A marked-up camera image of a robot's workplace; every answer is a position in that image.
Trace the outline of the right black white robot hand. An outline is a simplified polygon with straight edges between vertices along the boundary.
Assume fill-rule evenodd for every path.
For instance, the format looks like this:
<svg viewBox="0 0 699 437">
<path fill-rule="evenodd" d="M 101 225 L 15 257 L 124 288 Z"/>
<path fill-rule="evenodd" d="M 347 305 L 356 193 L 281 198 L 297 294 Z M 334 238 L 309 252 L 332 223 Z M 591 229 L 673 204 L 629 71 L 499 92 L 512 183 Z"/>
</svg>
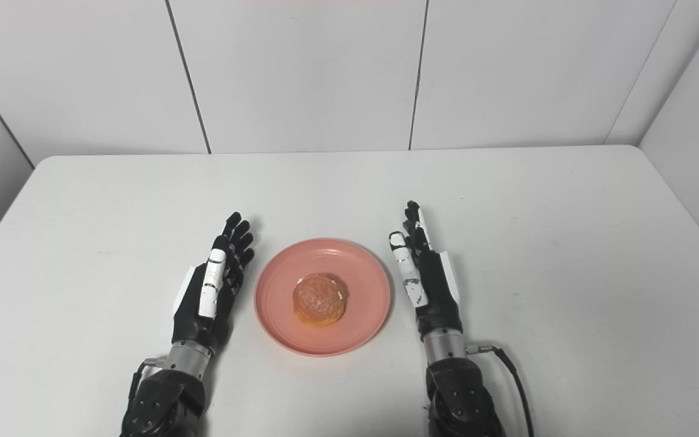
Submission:
<svg viewBox="0 0 699 437">
<path fill-rule="evenodd" d="M 413 304 L 419 337 L 432 332 L 463 332 L 459 314 L 459 290 L 454 265 L 447 251 L 435 251 L 416 201 L 408 201 L 402 231 L 389 235 L 389 246 L 404 290 Z"/>
</svg>

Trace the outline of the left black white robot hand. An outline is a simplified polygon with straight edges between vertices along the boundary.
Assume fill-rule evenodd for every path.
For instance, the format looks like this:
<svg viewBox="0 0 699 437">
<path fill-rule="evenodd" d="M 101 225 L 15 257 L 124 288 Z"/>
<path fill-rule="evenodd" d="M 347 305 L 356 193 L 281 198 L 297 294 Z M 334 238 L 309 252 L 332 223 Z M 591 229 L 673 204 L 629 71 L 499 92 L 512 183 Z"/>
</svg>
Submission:
<svg viewBox="0 0 699 437">
<path fill-rule="evenodd" d="M 231 310 L 255 257 L 251 224 L 236 211 L 215 238 L 210 254 L 189 268 L 173 313 L 173 343 L 189 341 L 216 353 L 231 333 Z"/>
</svg>

